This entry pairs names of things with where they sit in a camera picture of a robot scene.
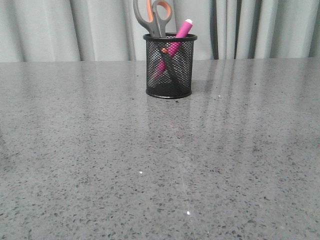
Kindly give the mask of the pink highlighter pen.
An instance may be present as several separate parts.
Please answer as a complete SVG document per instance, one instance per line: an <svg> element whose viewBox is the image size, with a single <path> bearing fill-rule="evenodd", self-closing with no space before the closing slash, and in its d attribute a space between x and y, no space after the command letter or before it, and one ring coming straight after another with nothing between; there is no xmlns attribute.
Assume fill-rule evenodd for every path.
<svg viewBox="0 0 320 240"><path fill-rule="evenodd" d="M193 27L193 21L191 19L186 19L182 26L180 27L179 31L175 35L176 38L182 39L187 37L189 31ZM160 78L161 75L165 72L165 70L169 70L169 67L172 66L172 58L178 52L182 42L171 42L168 48L162 48L160 50L162 60L160 61L157 72L154 74L154 78Z"/></svg>

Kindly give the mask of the grey orange scissors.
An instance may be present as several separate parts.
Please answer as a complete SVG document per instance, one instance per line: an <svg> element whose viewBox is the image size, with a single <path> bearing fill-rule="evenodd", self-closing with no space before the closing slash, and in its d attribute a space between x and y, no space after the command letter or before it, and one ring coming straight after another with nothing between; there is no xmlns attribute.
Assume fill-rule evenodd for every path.
<svg viewBox="0 0 320 240"><path fill-rule="evenodd" d="M148 20L144 20L140 10L139 2L133 1L133 10L137 21L149 32L146 40L146 71L147 71L147 88L154 89L160 85L172 88L179 88L179 81L174 69L173 59L172 66L165 70L159 78L155 78L159 63L162 60L161 49L168 48L170 43L174 42L173 38L166 35L166 25L171 20L172 8L165 0L156 0L146 2Z"/></svg>

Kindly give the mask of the black mesh pen holder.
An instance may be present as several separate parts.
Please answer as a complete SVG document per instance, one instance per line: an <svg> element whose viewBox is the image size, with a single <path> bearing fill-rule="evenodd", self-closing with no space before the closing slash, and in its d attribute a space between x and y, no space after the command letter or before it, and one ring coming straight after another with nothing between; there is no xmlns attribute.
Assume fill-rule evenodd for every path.
<svg viewBox="0 0 320 240"><path fill-rule="evenodd" d="M168 32L165 38L143 36L146 45L146 93L162 99L180 99L192 93L194 42L187 34L177 38Z"/></svg>

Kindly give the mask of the white curtain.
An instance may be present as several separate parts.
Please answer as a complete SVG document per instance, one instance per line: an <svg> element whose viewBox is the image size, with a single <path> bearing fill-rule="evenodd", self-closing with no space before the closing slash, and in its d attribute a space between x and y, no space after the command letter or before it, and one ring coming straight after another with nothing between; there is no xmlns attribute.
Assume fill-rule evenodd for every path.
<svg viewBox="0 0 320 240"><path fill-rule="evenodd" d="M197 35L194 57L307 58L320 54L317 0L172 0L166 29L186 19ZM3 0L1 62L144 60L143 35L130 0Z"/></svg>

